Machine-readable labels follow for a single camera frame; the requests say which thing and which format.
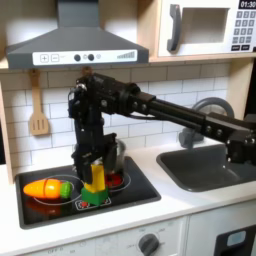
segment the yellow toy block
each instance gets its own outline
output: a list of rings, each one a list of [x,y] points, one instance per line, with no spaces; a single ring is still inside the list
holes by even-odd
[[[103,165],[92,165],[92,184],[84,185],[85,189],[91,193],[105,190],[105,175]]]

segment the stovetop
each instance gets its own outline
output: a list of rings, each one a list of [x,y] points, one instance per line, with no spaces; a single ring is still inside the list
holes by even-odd
[[[23,188],[30,182],[53,178],[69,181],[72,185],[70,199],[42,200],[29,197]],[[16,176],[20,226],[23,229],[74,220],[108,211],[160,200],[160,195],[130,157],[124,161],[123,182],[109,188],[109,198],[101,205],[85,205],[80,191],[83,182],[72,171],[72,166],[28,172]]]

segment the gray sink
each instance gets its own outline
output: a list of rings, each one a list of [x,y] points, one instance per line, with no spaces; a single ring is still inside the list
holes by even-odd
[[[224,145],[163,153],[158,164],[181,188],[202,192],[256,180],[256,167],[226,161]]]

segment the gray range hood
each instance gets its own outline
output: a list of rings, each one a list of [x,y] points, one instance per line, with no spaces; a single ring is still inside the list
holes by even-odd
[[[58,0],[58,28],[6,48],[10,69],[147,63],[148,49],[99,27],[98,0]]]

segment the cabinet door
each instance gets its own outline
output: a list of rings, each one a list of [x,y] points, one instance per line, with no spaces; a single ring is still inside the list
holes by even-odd
[[[189,220],[185,255],[213,256],[218,235],[255,224],[256,201],[249,201],[192,215]]]

